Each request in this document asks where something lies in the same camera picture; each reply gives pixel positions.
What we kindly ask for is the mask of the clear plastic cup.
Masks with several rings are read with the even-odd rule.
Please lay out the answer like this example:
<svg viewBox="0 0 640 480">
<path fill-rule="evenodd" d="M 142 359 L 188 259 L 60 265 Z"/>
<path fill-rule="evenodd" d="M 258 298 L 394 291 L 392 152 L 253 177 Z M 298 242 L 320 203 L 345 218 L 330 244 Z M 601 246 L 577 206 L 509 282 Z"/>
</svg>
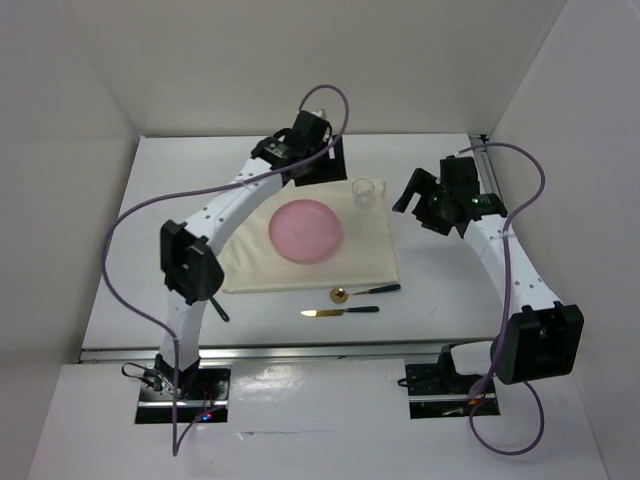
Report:
<svg viewBox="0 0 640 480">
<path fill-rule="evenodd" d="M 375 185 L 366 178 L 359 178 L 352 182 L 353 203 L 362 210 L 371 209 L 375 205 Z"/>
</svg>

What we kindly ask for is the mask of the pink plate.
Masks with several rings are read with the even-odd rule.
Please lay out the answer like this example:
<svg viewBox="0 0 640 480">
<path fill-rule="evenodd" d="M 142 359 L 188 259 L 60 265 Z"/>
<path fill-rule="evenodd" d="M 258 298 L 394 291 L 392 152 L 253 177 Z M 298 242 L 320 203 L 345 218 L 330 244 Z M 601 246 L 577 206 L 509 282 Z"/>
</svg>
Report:
<svg viewBox="0 0 640 480">
<path fill-rule="evenodd" d="M 290 201 L 271 216 L 268 234 L 275 251 L 297 263 L 317 263 L 332 255 L 343 239 L 337 214 L 311 199 Z"/>
</svg>

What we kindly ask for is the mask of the cream cloth placemat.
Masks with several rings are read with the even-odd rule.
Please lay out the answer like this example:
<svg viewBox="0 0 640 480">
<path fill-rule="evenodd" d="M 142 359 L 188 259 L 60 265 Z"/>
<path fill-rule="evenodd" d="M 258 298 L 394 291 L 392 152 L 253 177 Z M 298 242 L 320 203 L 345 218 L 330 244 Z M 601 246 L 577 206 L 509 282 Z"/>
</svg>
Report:
<svg viewBox="0 0 640 480">
<path fill-rule="evenodd" d="M 268 199 L 236 230 L 218 257 L 225 272 L 223 291 L 239 294 L 398 282 L 385 183 L 375 178 L 370 182 L 372 206 L 368 209 L 354 203 L 352 181 L 287 186 Z M 336 250 L 314 263 L 285 258 L 268 234 L 269 221 L 278 208 L 304 199 L 329 207 L 342 227 Z"/>
</svg>

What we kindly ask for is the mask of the gold fork green handle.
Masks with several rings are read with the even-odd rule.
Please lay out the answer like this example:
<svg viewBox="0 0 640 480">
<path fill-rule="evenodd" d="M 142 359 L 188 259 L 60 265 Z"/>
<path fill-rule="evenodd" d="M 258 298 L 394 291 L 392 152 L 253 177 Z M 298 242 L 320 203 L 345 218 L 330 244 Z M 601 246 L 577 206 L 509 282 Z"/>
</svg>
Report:
<svg viewBox="0 0 640 480">
<path fill-rule="evenodd" d="M 230 317 L 228 313 L 225 311 L 225 309 L 221 306 L 221 304 L 214 297 L 210 298 L 210 302 L 214 307 L 215 311 L 217 312 L 217 314 L 219 315 L 219 317 L 224 322 L 228 323 L 230 321 Z"/>
</svg>

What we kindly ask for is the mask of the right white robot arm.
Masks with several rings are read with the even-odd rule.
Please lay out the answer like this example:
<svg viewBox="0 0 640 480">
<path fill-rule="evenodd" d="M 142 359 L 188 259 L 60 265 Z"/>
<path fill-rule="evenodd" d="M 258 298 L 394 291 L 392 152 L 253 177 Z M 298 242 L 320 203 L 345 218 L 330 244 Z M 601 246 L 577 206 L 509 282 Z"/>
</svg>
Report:
<svg viewBox="0 0 640 480">
<path fill-rule="evenodd" d="M 412 173 L 394 211 L 410 211 L 427 230 L 456 231 L 472 248 L 503 303 L 500 329 L 491 344 L 488 369 L 469 395 L 484 392 L 493 378 L 506 385 L 572 372 L 584 316 L 546 285 L 512 229 L 516 214 L 494 193 L 481 193 L 471 157 L 441 160 L 439 175 Z"/>
</svg>

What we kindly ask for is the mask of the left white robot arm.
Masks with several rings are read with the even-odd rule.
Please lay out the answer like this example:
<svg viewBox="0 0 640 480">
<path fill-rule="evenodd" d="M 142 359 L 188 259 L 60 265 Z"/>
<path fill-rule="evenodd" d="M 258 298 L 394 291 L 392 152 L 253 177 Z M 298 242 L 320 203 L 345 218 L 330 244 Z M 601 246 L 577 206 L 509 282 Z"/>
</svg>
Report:
<svg viewBox="0 0 640 480">
<path fill-rule="evenodd" d="M 345 180 L 341 141 L 322 110 L 301 110 L 290 128 L 260 140 L 233 179 L 236 189 L 215 196 L 185 221 L 166 221 L 160 229 L 160 267 L 168 294 L 169 328 L 155 358 L 163 389 L 176 399 L 197 387 L 199 337 L 207 304 L 221 288 L 218 261 L 227 240 L 267 199 L 289 182 L 296 186 Z"/>
</svg>

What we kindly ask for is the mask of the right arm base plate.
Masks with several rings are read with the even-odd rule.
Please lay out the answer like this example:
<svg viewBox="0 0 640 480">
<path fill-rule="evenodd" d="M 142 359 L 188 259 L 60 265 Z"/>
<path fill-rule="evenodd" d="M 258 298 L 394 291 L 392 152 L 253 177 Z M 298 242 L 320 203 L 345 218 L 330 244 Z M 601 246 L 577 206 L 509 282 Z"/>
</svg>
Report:
<svg viewBox="0 0 640 480">
<path fill-rule="evenodd" d="M 474 408 L 477 416 L 499 416 L 493 383 L 479 397 L 468 396 L 480 379 L 480 375 L 460 375 L 452 366 L 439 362 L 407 364 L 405 375 L 396 383 L 407 392 L 412 420 L 464 418 Z"/>
</svg>

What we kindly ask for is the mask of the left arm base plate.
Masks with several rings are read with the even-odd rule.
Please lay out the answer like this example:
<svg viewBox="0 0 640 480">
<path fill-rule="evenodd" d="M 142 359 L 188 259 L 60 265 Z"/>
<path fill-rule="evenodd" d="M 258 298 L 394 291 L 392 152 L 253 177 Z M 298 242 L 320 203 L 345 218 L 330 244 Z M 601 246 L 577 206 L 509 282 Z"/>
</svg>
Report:
<svg viewBox="0 0 640 480">
<path fill-rule="evenodd" d="M 200 369 L 194 383 L 177 394 L 177 422 L 189 424 L 226 423 L 231 370 L 226 367 Z M 142 375 L 134 423 L 139 425 L 170 424 L 172 422 L 173 388 L 158 373 L 147 369 Z"/>
</svg>

